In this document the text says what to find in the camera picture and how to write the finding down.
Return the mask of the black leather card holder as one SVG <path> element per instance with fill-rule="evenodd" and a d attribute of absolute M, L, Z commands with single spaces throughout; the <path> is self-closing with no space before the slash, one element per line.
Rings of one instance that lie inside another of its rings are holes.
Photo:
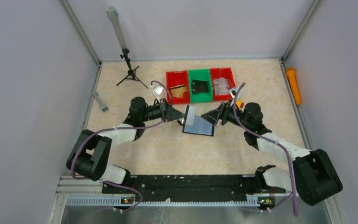
<path fill-rule="evenodd" d="M 186 118 L 181 118 L 177 120 L 177 123 L 182 126 L 182 133 L 214 136 L 214 126 L 202 117 L 194 116 L 190 119 L 190 123 L 187 122 Z"/>

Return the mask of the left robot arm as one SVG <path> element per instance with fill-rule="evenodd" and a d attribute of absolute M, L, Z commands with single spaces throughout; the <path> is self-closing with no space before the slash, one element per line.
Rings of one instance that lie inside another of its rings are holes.
<path fill-rule="evenodd" d="M 183 112 L 173 108 L 166 99 L 148 105 L 143 97 L 130 102 L 129 113 L 120 125 L 96 132 L 83 130 L 66 162 L 73 178 L 123 184 L 130 176 L 127 169 L 108 164 L 110 151 L 126 142 L 138 140 L 148 127 L 147 121 L 161 123 L 181 119 Z"/>

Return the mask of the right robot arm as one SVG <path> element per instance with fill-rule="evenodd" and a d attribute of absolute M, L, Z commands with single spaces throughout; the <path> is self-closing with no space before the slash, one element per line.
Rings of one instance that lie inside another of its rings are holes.
<path fill-rule="evenodd" d="M 247 103 L 244 110 L 231 106 L 230 102 L 221 103 L 217 109 L 201 117 L 214 126 L 229 122 L 244 127 L 244 137 L 250 146 L 273 155 L 289 166 L 288 172 L 273 165 L 259 171 L 263 184 L 288 191 L 295 186 L 297 194 L 310 206 L 343 190 L 327 152 L 296 146 L 272 133 L 263 124 L 263 113 L 258 103 Z"/>

